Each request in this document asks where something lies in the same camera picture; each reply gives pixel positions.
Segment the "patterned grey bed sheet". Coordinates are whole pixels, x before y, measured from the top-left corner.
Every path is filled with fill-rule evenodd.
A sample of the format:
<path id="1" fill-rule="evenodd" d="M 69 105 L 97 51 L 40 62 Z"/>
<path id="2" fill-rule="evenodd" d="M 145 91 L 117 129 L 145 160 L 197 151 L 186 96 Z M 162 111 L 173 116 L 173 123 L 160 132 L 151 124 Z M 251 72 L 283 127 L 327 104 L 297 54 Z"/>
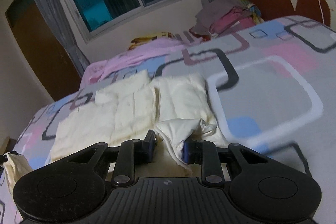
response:
<path id="1" fill-rule="evenodd" d="M 335 223 L 334 28 L 287 16 L 113 72 L 40 109 L 15 151 L 34 169 L 48 164 L 58 123 L 72 109 L 143 70 L 150 77 L 200 73 L 225 138 L 310 172 L 322 190 L 314 219 Z"/>

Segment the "wooden bedside furniture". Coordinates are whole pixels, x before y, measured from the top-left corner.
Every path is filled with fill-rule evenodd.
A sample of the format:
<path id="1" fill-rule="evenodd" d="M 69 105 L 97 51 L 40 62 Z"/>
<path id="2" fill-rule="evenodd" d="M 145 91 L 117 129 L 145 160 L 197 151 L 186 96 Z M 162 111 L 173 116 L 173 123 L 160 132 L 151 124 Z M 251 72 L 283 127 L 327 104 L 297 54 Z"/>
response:
<path id="1" fill-rule="evenodd" d="M 1 146 L 0 146 L 0 154 L 3 155 L 6 152 L 6 148 L 8 146 L 8 143 L 10 141 L 10 137 L 7 136 L 3 140 L 1 140 Z"/>

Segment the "white puffer jacket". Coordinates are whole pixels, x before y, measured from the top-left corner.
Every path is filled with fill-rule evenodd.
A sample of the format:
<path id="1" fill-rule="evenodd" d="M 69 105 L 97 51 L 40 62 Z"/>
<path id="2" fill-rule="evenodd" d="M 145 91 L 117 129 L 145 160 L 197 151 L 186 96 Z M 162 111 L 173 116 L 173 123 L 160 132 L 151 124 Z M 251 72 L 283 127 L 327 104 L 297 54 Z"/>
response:
<path id="1" fill-rule="evenodd" d="M 51 162 L 98 142 L 117 147 L 153 130 L 158 144 L 153 161 L 137 176 L 188 177 L 197 167 L 182 157 L 185 140 L 206 140 L 226 148 L 227 139 L 210 109 L 205 79 L 197 73 L 151 78 L 147 71 L 99 89 L 92 102 L 76 107 L 59 122 Z"/>

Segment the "stack of folded clothes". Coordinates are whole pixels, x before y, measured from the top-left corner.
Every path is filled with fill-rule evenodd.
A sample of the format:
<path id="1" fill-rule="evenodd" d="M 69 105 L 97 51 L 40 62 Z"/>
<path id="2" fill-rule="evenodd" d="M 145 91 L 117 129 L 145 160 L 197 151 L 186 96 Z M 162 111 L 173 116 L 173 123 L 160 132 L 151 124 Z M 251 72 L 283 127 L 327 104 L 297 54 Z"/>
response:
<path id="1" fill-rule="evenodd" d="M 214 0 L 197 13 L 189 32 L 207 41 L 263 22 L 261 11 L 250 0 Z"/>

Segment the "yellow patterned pillow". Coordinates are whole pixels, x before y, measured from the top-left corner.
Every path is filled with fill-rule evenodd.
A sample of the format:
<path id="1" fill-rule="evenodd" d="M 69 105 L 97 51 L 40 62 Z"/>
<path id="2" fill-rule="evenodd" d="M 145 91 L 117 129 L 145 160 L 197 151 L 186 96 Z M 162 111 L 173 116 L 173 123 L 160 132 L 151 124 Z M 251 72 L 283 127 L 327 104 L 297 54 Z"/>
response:
<path id="1" fill-rule="evenodd" d="M 180 33 L 173 34 L 171 32 L 157 32 L 155 34 L 150 34 L 147 36 L 135 38 L 130 42 L 128 51 L 133 50 L 139 46 L 147 44 L 149 42 L 155 41 L 160 38 L 168 38 L 179 40 L 185 44 L 196 44 L 210 41 L 211 37 L 209 35 L 199 35 L 188 31 L 182 31 Z"/>

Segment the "brown wooden door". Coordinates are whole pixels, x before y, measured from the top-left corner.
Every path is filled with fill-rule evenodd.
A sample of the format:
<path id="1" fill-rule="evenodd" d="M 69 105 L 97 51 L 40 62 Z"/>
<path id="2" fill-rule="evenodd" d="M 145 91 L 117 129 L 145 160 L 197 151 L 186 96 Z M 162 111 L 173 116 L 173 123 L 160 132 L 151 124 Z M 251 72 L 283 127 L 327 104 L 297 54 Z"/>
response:
<path id="1" fill-rule="evenodd" d="M 78 91 L 77 70 L 34 0 L 14 0 L 6 18 L 24 57 L 52 99 L 57 101 Z"/>

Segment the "pink blanket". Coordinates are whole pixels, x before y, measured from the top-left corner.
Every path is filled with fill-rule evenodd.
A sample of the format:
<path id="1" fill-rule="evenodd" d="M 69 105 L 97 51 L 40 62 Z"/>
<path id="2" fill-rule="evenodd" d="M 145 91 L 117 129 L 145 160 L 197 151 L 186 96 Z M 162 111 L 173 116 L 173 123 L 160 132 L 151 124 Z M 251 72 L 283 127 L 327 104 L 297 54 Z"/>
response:
<path id="1" fill-rule="evenodd" d="M 85 69 L 80 82 L 80 89 L 102 81 L 113 72 L 139 65 L 147 59 L 184 50 L 189 46 L 190 44 L 186 42 L 163 37 L 137 46 L 133 50 L 120 53 L 111 59 L 94 62 Z"/>

